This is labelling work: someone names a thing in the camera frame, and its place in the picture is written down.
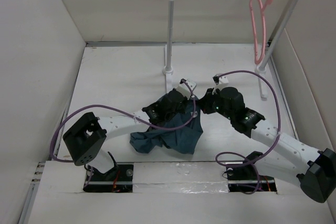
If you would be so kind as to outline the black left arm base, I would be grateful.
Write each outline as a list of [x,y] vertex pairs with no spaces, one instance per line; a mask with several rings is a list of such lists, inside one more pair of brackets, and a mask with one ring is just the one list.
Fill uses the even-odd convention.
[[87,193],[132,193],[133,192],[133,163],[118,164],[108,175],[93,172],[87,168],[83,190]]

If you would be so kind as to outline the blue t shirt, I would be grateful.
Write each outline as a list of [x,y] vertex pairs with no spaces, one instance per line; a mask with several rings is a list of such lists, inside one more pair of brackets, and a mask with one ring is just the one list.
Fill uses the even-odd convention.
[[[197,116],[191,119],[193,110],[196,110]],[[156,146],[166,147],[181,154],[194,154],[196,145],[203,129],[201,126],[201,110],[193,106],[193,101],[189,100],[185,113],[177,114],[171,121],[166,122],[163,126],[173,128],[186,123],[190,123],[181,129],[175,131],[164,131],[149,128],[146,132],[135,132],[130,134],[130,144],[138,153],[148,154]]]

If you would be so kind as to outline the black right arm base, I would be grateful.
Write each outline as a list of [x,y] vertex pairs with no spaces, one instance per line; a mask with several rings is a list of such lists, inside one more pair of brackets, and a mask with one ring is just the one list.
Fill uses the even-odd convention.
[[235,155],[241,158],[241,161],[220,161],[220,164],[228,164],[222,172],[222,177],[228,181],[228,189],[230,193],[240,192],[245,195],[251,195],[253,192],[277,192],[275,179],[270,176],[257,176],[255,167],[253,165],[243,167],[231,167],[231,165],[239,165],[251,161],[259,157],[262,153],[254,151],[247,157],[234,152],[222,152],[222,155]]

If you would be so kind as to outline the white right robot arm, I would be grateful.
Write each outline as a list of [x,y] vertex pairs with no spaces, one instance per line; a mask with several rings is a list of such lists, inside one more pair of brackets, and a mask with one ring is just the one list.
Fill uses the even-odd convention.
[[335,190],[335,152],[308,146],[273,126],[260,113],[245,106],[236,88],[209,88],[197,103],[205,114],[218,113],[229,119],[239,133],[263,143],[287,160],[286,163],[260,157],[242,166],[243,174],[255,178],[261,169],[270,176],[301,188],[312,200],[324,203]]

